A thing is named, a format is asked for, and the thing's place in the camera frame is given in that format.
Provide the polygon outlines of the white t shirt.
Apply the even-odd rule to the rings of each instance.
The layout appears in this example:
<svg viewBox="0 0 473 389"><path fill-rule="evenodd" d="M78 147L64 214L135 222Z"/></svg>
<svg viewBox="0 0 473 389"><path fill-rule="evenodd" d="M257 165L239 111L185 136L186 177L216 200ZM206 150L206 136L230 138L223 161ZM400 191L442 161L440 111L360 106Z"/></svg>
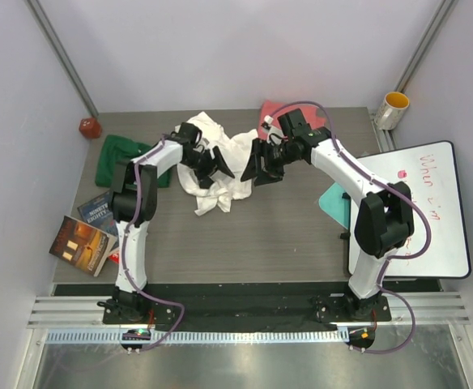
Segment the white t shirt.
<svg viewBox="0 0 473 389"><path fill-rule="evenodd" d="M204 111L189 118L187 122L202 131L202 145L209 149L219 147L234 177L217 172L212 176L213 183L210 188L203 189L192 169L178 165L177 176L181 187L188 195L195 197L197 209L194 213L197 216L203 216L216 207L228 213L231 211L233 200L246 199L252 194L251 181L243 182L241 175L249 162L252 142L258 137L258 132L252 129L228 136L224 128Z"/></svg>

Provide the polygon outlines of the white whiteboard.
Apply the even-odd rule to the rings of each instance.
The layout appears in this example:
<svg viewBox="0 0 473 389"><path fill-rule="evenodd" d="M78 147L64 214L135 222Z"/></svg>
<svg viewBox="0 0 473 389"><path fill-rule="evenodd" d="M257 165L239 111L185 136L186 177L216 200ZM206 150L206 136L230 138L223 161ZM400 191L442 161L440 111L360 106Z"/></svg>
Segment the white whiteboard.
<svg viewBox="0 0 473 389"><path fill-rule="evenodd" d="M441 141L364 156L360 161L390 182L405 182L430 225L432 240L416 259L391 262L386 276L397 278L466 278L471 273L462 214L454 145Z"/></svg>

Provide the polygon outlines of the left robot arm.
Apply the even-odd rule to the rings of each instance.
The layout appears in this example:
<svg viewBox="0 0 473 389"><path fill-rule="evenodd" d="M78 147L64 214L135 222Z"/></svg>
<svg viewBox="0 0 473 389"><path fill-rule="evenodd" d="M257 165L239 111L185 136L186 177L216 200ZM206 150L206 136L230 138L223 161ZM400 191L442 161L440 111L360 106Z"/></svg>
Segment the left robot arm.
<svg viewBox="0 0 473 389"><path fill-rule="evenodd" d="M192 169L202 184L209 183L215 173L234 177L219 147L201 149L201 138L200 130L165 135L150 151L115 165L109 210L118 232L119 254L108 309L132 323L143 322L156 300L145 292L145 249L148 225L157 209L158 179L176 165Z"/></svg>

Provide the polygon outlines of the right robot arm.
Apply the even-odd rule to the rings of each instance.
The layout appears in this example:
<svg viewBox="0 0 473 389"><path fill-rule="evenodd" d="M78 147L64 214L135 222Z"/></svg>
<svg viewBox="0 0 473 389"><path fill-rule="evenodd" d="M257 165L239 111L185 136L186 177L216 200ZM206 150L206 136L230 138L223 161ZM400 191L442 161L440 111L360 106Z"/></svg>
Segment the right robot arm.
<svg viewBox="0 0 473 389"><path fill-rule="evenodd" d="M343 310L354 320L370 318L381 296L391 256L414 233L409 187L390 184L366 169L326 128L303 125L278 143L254 139L242 181L280 182L284 166L305 160L329 175L358 207L353 235L358 259L344 293Z"/></svg>

